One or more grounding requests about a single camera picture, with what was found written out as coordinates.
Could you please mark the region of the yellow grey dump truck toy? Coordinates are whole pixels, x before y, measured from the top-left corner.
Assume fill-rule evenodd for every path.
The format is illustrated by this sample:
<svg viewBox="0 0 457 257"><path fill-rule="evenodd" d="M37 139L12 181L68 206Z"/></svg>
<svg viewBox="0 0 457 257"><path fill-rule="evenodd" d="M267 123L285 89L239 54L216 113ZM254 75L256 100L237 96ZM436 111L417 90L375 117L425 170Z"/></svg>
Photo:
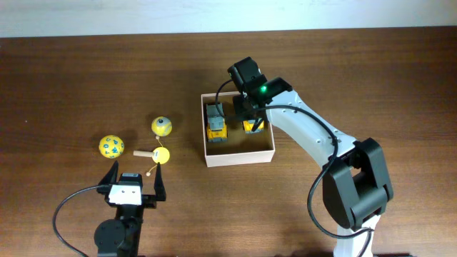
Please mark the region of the yellow grey dump truck toy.
<svg viewBox="0 0 457 257"><path fill-rule="evenodd" d="M226 141L228 139L228 131L222 104L207 104L206 117L207 141L211 143Z"/></svg>

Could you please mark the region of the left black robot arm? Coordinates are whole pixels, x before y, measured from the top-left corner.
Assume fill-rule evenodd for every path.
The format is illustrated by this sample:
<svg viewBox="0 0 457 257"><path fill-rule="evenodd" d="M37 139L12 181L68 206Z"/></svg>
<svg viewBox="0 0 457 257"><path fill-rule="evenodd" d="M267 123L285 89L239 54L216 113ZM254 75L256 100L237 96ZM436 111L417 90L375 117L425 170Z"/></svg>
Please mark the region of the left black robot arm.
<svg viewBox="0 0 457 257"><path fill-rule="evenodd" d="M155 209L158 202L166 200L166 189L161 166L156 167L154 194L144 194L143 177L139 173L118 174L119 163L114 162L100 180L97 192L105 202L116 209L112 219L102 222L94 232L97 256L137 256L143 216L146 209Z"/></svg>

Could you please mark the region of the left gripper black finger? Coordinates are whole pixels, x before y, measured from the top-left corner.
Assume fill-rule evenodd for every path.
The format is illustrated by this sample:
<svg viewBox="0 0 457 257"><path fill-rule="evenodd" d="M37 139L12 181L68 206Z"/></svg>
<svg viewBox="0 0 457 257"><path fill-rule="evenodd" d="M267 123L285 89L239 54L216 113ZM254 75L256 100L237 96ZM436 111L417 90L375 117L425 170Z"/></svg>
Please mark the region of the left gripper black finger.
<svg viewBox="0 0 457 257"><path fill-rule="evenodd" d="M109 186L116 183L119 169L119 162L114 161L113 165L106 173L106 175L99 181L100 186Z"/></svg>
<svg viewBox="0 0 457 257"><path fill-rule="evenodd" d="M156 196L166 196L166 189L164 186L162 174L161 174L161 164L157 163L156 174L154 179L154 190Z"/></svg>

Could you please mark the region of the yellow grey mixer truck toy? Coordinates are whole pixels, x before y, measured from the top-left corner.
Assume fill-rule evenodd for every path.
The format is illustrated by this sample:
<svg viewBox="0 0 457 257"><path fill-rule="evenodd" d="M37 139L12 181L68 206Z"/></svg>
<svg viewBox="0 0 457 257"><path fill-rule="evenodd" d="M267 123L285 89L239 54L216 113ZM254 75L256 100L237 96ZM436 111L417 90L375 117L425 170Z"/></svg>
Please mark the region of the yellow grey mixer truck toy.
<svg viewBox="0 0 457 257"><path fill-rule="evenodd" d="M243 121L243 129L245 133L260 133L264 130L263 119L251 119Z"/></svg>

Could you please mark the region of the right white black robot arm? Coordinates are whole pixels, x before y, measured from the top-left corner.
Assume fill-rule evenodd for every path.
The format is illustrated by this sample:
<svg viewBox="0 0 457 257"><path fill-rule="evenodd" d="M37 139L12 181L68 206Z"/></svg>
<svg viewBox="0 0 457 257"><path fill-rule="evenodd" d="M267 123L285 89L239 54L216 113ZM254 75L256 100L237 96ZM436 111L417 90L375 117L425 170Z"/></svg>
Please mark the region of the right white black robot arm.
<svg viewBox="0 0 457 257"><path fill-rule="evenodd" d="M287 133L321 167L307 197L315 226L337 240L334 256L372 256L376 224L393 198L380 144L359 141L309 108L293 87L268 80L250 57L228 68L240 93L236 119L260 118Z"/></svg>

